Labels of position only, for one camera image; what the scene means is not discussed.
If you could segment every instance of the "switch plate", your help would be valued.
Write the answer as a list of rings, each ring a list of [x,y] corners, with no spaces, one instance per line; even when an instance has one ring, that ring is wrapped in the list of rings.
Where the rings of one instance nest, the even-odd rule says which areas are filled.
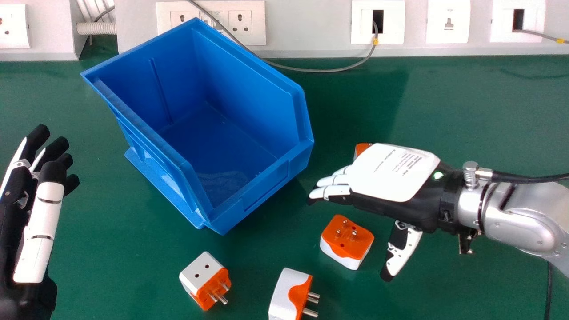
[[[0,49],[29,49],[26,5],[0,5]]]
[[[470,0],[429,0],[427,43],[466,43],[470,32]]]
[[[244,45],[264,46],[267,44],[265,1],[196,2],[216,17]],[[156,3],[158,34],[177,27],[192,18],[200,18],[227,36],[220,26],[217,26],[207,15],[187,1]]]
[[[540,36],[512,32],[514,10],[523,9],[523,29],[543,32],[545,0],[494,0],[490,42],[541,42]]]
[[[371,44],[373,40],[373,10],[384,11],[380,44],[403,44],[405,38],[404,0],[352,1],[352,44]]]

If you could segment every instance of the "flexible white tube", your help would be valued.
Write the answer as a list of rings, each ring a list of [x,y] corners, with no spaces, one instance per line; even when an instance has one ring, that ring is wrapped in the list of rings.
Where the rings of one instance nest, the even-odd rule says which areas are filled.
[[[117,34],[117,24],[114,22],[80,22],[77,24],[80,35]]]

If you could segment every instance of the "blue plastic bin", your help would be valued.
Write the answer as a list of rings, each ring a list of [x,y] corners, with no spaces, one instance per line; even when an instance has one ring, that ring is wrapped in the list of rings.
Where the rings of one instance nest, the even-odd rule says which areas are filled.
[[[198,19],[81,75],[126,158],[198,229],[225,234],[308,164],[301,87]]]

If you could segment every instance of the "robotic arm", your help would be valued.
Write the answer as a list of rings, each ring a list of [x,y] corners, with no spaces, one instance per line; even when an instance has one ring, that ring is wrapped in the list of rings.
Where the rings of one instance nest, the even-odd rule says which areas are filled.
[[[67,177],[69,144],[59,137],[36,156],[50,132],[39,125],[14,154],[0,186],[0,318],[49,319],[57,286],[47,276],[63,197],[79,185]]]
[[[462,170],[432,153],[383,143],[356,146],[352,165],[319,180],[308,203],[327,200],[396,219],[381,271],[391,281],[422,233],[457,235],[471,254],[478,235],[542,257],[569,277],[569,190],[560,177],[535,180],[465,163]]]

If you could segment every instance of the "power adapter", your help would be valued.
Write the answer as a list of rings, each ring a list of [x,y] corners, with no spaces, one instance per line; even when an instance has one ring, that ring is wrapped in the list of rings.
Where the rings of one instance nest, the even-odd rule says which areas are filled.
[[[372,247],[373,239],[368,230],[343,215],[335,215],[320,236],[320,249],[346,268],[357,270]]]
[[[224,295],[231,288],[229,272],[207,251],[180,272],[180,282],[204,311],[217,301],[228,302]]]
[[[269,320],[300,320],[303,314],[318,317],[316,311],[306,309],[306,302],[318,303],[320,295],[310,292],[312,276],[284,268],[277,281],[271,304]]]

